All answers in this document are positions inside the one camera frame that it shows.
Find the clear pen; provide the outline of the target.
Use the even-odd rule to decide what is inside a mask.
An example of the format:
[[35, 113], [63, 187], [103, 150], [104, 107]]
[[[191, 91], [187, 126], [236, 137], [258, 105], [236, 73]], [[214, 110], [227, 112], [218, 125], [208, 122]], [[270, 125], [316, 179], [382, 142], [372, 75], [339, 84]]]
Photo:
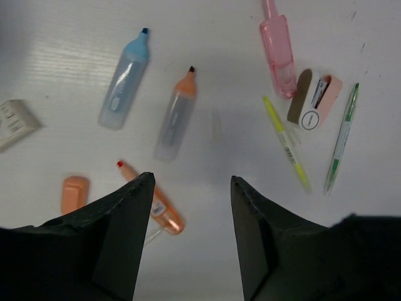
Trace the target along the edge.
[[215, 141], [218, 141], [221, 139], [222, 135], [222, 125], [221, 125], [221, 118], [219, 115], [219, 112], [217, 110], [212, 111], [212, 138]]

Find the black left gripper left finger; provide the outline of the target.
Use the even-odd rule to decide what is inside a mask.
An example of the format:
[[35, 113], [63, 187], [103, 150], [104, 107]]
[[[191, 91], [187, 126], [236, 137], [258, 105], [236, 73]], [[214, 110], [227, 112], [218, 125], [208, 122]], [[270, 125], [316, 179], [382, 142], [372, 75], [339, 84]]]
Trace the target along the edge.
[[1, 230], [2, 300], [131, 300], [155, 187], [145, 172], [41, 226]]

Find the yellow thin pen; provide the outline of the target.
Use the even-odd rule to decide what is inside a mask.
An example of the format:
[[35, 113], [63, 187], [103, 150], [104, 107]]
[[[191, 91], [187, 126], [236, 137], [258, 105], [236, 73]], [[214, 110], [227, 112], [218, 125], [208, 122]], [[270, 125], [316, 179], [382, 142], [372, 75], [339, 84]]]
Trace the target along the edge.
[[267, 116], [275, 130], [276, 135], [281, 143], [284, 153], [291, 164], [294, 174], [298, 178], [299, 183], [302, 185], [303, 189], [307, 194], [312, 193], [312, 188], [310, 184], [309, 177], [307, 175], [306, 169], [303, 166], [300, 157], [296, 150], [296, 145], [289, 136], [287, 128], [281, 121], [279, 114], [274, 108], [273, 104], [270, 102], [267, 96], [263, 96], [263, 103], [266, 109]]

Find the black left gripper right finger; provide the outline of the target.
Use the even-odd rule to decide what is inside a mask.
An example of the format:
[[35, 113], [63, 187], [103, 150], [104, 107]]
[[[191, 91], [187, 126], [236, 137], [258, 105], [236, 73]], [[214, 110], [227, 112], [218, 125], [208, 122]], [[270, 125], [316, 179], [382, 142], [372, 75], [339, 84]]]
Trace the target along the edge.
[[400, 218], [321, 226], [237, 176], [231, 207], [246, 300], [400, 299]]

